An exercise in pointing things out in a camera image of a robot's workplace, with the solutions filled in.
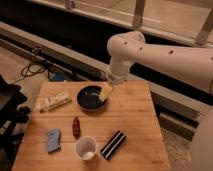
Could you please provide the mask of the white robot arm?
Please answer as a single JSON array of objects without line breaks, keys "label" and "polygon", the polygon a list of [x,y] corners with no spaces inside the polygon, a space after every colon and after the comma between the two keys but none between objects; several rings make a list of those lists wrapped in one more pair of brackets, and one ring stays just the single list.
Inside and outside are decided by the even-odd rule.
[{"label": "white robot arm", "polygon": [[[130,31],[111,36],[107,51],[106,79],[113,85],[139,63],[213,95],[213,49],[147,44],[140,31]],[[196,129],[189,156],[184,171],[213,171],[213,106]]]}]

